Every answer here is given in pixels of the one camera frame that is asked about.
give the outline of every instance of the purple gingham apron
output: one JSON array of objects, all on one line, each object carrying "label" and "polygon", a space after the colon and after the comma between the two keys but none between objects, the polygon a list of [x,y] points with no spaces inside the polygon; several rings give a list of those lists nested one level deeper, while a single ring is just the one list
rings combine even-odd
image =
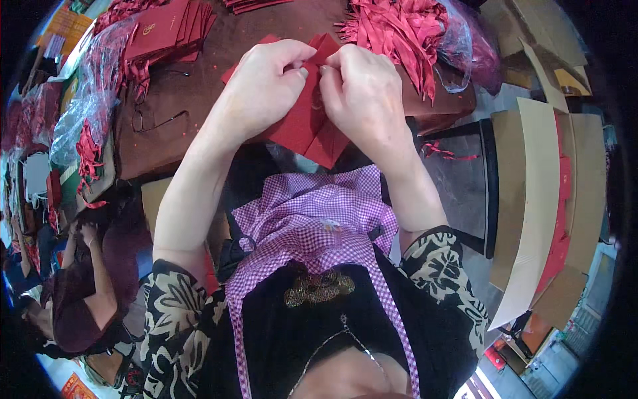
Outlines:
[{"label": "purple gingham apron", "polygon": [[376,263],[368,238],[380,225],[375,244],[387,255],[398,225],[392,208],[384,204],[380,171],[370,165],[336,175],[278,174],[263,184],[262,197],[233,211],[245,236],[244,251],[253,250],[226,283],[226,301],[235,335],[237,374],[242,396],[251,398],[244,351],[242,302],[257,283],[294,259],[308,273],[318,275],[338,264],[364,266],[385,313],[399,333],[408,361],[412,395],[420,396],[417,363],[390,289]]}]

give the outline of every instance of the chain necklace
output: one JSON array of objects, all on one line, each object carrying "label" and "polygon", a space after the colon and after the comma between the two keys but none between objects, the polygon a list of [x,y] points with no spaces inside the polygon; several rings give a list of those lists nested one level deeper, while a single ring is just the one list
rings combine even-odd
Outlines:
[{"label": "chain necklace", "polygon": [[341,314],[341,317],[339,318],[341,320],[341,323],[343,324],[343,329],[341,331],[339,331],[338,333],[334,333],[331,337],[329,337],[328,339],[326,339],[325,341],[323,341],[323,343],[319,346],[319,348],[315,349],[315,351],[313,352],[313,354],[310,356],[310,358],[308,359],[308,361],[306,362],[306,365],[304,367],[304,371],[301,373],[301,376],[299,377],[299,379],[297,380],[297,383],[295,384],[294,387],[292,387],[292,389],[290,390],[290,393],[288,394],[288,397],[290,398],[292,396],[292,394],[295,392],[295,389],[297,389],[297,387],[299,386],[299,384],[301,383],[301,380],[304,378],[304,376],[306,375],[306,372],[308,371],[308,366],[310,365],[310,362],[312,361],[312,359],[314,358],[314,356],[317,354],[317,352],[319,352],[319,350],[321,348],[323,348],[328,342],[330,342],[333,338],[337,337],[338,335],[341,334],[348,334],[352,337],[352,339],[354,339],[357,344],[359,344],[360,347],[363,348],[364,353],[373,361],[375,362],[375,364],[381,369],[381,371],[383,372],[383,376],[385,377],[385,381],[388,383],[388,386],[392,386],[392,384],[390,383],[390,377],[388,377],[388,374],[385,372],[385,369],[383,368],[383,366],[375,359],[375,357],[372,355],[372,353],[370,353],[370,351],[366,348],[366,346],[361,343],[361,341],[359,341],[359,339],[357,339],[357,337],[350,331],[350,327],[348,327],[347,321],[348,318],[346,317],[346,315],[344,315],[343,313]]}]

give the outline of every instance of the person's hand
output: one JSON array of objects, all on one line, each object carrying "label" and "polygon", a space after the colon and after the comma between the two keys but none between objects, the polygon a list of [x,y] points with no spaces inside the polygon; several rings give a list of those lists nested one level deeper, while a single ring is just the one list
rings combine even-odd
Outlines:
[{"label": "person's hand", "polygon": [[18,216],[12,216],[11,217],[11,227],[13,227],[13,230],[15,231],[16,234],[18,234],[18,232],[22,233],[22,230],[20,229],[20,221],[18,220]]},{"label": "person's hand", "polygon": [[78,231],[78,221],[71,223],[69,226],[69,236],[74,236]]},{"label": "person's hand", "polygon": [[82,238],[84,239],[84,243],[89,248],[92,244],[97,243],[96,238],[98,237],[98,231],[92,223],[88,223],[82,226]]},{"label": "person's hand", "polygon": [[328,118],[384,173],[400,172],[416,151],[392,61],[346,44],[326,64],[320,89]]},{"label": "person's hand", "polygon": [[301,64],[315,52],[300,41],[280,40],[245,53],[211,111],[220,133],[233,135],[239,146],[286,116],[306,84]]}]

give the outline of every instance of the table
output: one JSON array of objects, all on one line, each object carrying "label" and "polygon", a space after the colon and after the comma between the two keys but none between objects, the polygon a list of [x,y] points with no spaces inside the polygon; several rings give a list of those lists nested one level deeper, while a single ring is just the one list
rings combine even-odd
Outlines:
[{"label": "table", "polygon": [[[117,175],[132,179],[174,172],[224,89],[219,79],[222,73],[269,33],[304,42],[316,33],[329,32],[336,38],[333,23],[344,19],[346,4],[346,0],[295,1],[231,15],[221,3],[213,3],[218,16],[197,61],[151,68],[150,88],[140,106],[145,127],[160,124],[182,110],[189,112],[188,117],[181,116],[148,132],[134,133],[131,127],[133,100],[121,93],[122,102],[117,108],[114,125]],[[476,99],[471,85],[462,93],[449,94],[435,74],[437,88],[433,107],[429,99],[422,101],[419,98],[403,67],[397,68],[404,82],[406,115],[418,116],[421,127],[446,128],[473,111]],[[166,70],[179,70],[190,76]],[[442,73],[447,80],[461,79],[445,67]]]}]

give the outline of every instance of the woman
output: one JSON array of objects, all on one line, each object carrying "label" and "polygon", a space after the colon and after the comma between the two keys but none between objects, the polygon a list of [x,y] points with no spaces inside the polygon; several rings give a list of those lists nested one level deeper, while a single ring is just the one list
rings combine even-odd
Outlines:
[{"label": "woman", "polygon": [[[128,339],[118,320],[137,295],[135,254],[151,244],[136,211],[136,204],[124,208],[104,234],[87,220],[71,224],[61,269],[43,283],[40,303],[23,299],[37,352],[74,358]],[[42,351],[43,342],[55,345]]]},{"label": "woman", "polygon": [[[35,266],[31,264],[31,259],[29,259],[30,256],[29,249],[27,248],[26,237],[22,235],[20,223],[16,216],[11,218],[11,226],[13,227],[13,233],[16,237],[16,241],[18,242],[18,248],[16,250],[13,245],[9,247],[9,256],[7,256],[4,260],[3,271],[9,282],[9,287],[13,294],[12,297],[17,298],[23,292],[41,284],[42,280],[48,277],[50,267],[46,267],[46,263],[41,261],[40,273],[38,272]],[[40,248],[38,248],[38,251],[42,255],[43,252],[47,252],[51,248],[52,246],[50,245],[43,245],[42,250],[40,251]]]},{"label": "woman", "polygon": [[[201,244],[226,175],[245,165],[234,155],[290,110],[314,53],[294,40],[246,53],[163,198],[145,283],[148,397],[450,397],[476,369],[487,312],[413,146],[401,79],[354,45],[327,59],[320,89],[330,120],[376,166],[268,177],[229,220],[246,256],[210,297],[202,288]],[[225,195],[261,167],[244,167]]]}]

